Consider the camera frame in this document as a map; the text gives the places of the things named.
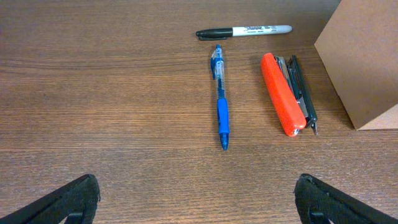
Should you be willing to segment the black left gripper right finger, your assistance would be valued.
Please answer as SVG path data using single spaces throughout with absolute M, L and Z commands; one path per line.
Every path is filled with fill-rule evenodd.
M 302 223 L 306 224 L 397 224 L 397 219 L 310 174 L 301 174 L 294 190 L 295 204 Z

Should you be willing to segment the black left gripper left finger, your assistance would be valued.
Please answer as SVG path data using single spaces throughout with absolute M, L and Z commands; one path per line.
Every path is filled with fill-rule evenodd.
M 25 207 L 1 218 L 1 223 L 92 224 L 100 201 L 93 174 L 85 174 Z

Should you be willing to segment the orange black stapler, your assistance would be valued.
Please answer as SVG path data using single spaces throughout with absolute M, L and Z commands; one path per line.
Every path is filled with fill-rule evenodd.
M 317 114 L 299 60 L 267 53 L 261 60 L 264 81 L 286 135 L 294 137 L 304 128 L 318 134 Z

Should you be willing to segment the brown cardboard box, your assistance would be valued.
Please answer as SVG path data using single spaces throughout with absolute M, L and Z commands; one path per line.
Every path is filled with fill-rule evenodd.
M 342 0 L 315 48 L 355 129 L 397 128 L 397 0 Z

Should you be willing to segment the blue ballpoint pen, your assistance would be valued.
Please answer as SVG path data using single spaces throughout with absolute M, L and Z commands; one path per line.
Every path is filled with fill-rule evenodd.
M 216 83 L 218 134 L 220 136 L 221 147 L 224 151 L 227 151 L 230 134 L 229 111 L 225 92 L 223 51 L 220 44 L 215 46 L 215 50 L 210 59 L 210 65 L 213 79 Z

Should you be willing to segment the black sharpie marker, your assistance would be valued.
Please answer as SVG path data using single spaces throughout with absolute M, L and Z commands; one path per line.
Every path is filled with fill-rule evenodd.
M 288 34 L 293 30 L 292 26 L 245 26 L 206 29 L 196 31 L 195 35 L 199 40 L 225 40 L 230 37 Z

